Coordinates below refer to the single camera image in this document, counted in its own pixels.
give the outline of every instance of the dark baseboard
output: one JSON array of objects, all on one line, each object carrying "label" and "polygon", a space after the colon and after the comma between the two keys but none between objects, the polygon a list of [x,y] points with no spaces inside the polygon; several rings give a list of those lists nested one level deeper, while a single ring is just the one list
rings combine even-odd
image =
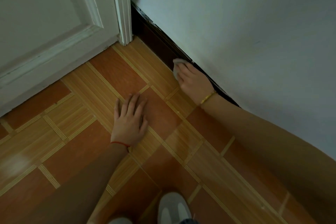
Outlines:
[{"label": "dark baseboard", "polygon": [[136,5],[132,4],[131,12],[133,34],[137,35],[171,70],[174,68],[173,59],[180,58],[191,62],[210,79],[219,95],[230,103],[239,106]]}]

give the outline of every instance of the white sneaker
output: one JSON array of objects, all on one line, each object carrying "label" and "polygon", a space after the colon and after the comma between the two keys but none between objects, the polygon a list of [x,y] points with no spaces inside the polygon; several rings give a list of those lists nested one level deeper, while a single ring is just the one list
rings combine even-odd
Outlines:
[{"label": "white sneaker", "polygon": [[107,224],[133,224],[132,221],[130,221],[128,218],[116,218],[114,220],[111,220]]},{"label": "white sneaker", "polygon": [[159,204],[158,224],[177,224],[191,219],[191,213],[185,199],[176,192],[165,194]]}]

